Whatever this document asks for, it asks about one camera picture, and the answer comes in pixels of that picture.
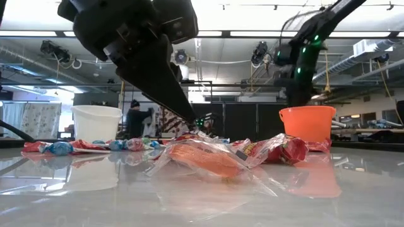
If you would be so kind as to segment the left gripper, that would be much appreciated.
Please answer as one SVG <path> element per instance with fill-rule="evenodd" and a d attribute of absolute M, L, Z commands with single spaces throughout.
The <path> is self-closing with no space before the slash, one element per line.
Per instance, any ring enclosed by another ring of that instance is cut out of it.
<path fill-rule="evenodd" d="M 181 68 L 170 63 L 171 44 L 198 34 L 190 0 L 62 0 L 57 14 L 73 23 L 82 46 L 151 101 L 192 123 L 196 115 L 184 94 Z"/>

